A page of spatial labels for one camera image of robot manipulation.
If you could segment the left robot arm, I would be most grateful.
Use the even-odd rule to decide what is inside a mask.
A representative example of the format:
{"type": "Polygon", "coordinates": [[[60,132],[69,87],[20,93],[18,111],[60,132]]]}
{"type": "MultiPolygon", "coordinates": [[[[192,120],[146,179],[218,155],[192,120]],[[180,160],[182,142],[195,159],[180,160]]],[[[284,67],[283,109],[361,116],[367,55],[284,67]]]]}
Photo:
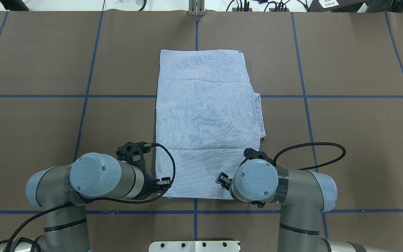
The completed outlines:
{"type": "Polygon", "coordinates": [[[155,142],[128,142],[116,157],[86,153],[72,164],[33,174],[25,194],[42,209],[29,221],[44,217],[44,235],[33,241],[32,252],[89,252],[85,206],[97,201],[145,204],[161,198],[172,186],[176,165],[170,152],[155,142]],[[169,156],[172,176],[155,178],[146,169],[144,154],[160,147],[169,156]]]}

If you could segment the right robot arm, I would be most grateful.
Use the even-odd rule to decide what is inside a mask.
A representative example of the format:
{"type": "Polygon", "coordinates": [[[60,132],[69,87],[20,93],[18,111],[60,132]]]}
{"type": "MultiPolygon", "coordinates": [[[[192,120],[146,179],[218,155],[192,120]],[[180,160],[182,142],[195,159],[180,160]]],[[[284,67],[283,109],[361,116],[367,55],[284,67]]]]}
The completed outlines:
{"type": "Polygon", "coordinates": [[[216,183],[233,199],[264,207],[281,206],[278,252],[376,252],[353,242],[334,242],[320,236],[322,213],[334,209],[338,190],[334,179],[308,169],[291,169],[276,158],[247,148],[233,177],[220,173],[216,183]]]}

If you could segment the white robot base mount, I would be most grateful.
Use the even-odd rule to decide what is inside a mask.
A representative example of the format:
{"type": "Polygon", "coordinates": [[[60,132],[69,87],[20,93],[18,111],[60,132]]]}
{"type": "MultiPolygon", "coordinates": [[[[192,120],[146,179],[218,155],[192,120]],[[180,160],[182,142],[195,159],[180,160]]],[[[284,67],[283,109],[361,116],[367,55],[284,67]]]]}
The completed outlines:
{"type": "Polygon", "coordinates": [[[156,241],[149,252],[240,252],[240,242],[234,240],[156,241]]]}

